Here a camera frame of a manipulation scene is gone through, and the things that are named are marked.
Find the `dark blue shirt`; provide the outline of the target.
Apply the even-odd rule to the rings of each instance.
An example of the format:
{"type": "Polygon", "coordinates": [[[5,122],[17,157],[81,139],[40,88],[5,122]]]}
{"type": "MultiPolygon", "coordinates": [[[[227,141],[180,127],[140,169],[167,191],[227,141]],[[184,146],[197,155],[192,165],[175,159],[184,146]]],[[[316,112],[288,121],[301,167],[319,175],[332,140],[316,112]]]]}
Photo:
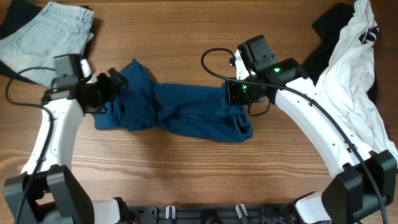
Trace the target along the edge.
{"type": "Polygon", "coordinates": [[[120,74],[127,89],[94,118],[95,129],[141,131],[160,128],[183,136],[241,143],[252,138],[253,129],[243,106],[230,106],[226,86],[158,83],[137,60],[120,74]]]}

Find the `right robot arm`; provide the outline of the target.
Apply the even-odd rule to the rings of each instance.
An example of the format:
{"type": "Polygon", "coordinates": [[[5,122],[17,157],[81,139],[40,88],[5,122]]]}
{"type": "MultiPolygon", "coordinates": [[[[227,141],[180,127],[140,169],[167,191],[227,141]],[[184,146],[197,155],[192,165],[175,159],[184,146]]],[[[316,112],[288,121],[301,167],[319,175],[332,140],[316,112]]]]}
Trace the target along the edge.
{"type": "Polygon", "coordinates": [[[293,204],[300,223],[358,223],[374,212],[387,222],[394,199],[397,160],[389,150],[367,146],[330,111],[306,71],[293,58],[278,60],[263,35],[237,48],[230,60],[227,101],[250,105],[268,99],[289,115],[321,155],[331,175],[325,190],[293,204]]]}

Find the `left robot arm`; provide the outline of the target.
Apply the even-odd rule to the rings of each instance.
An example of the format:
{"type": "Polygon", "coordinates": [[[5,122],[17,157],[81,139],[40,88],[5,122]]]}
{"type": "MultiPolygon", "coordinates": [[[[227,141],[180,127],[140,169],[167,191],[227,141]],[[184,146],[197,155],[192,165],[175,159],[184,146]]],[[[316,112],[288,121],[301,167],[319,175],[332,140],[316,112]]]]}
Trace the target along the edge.
{"type": "Polygon", "coordinates": [[[78,54],[53,59],[56,77],[41,103],[42,122],[34,149],[19,176],[7,179],[4,197],[15,223],[127,223],[121,198],[94,201],[70,167],[78,128],[86,114],[104,114],[105,104],[127,88],[114,68],[92,77],[78,54]]]}

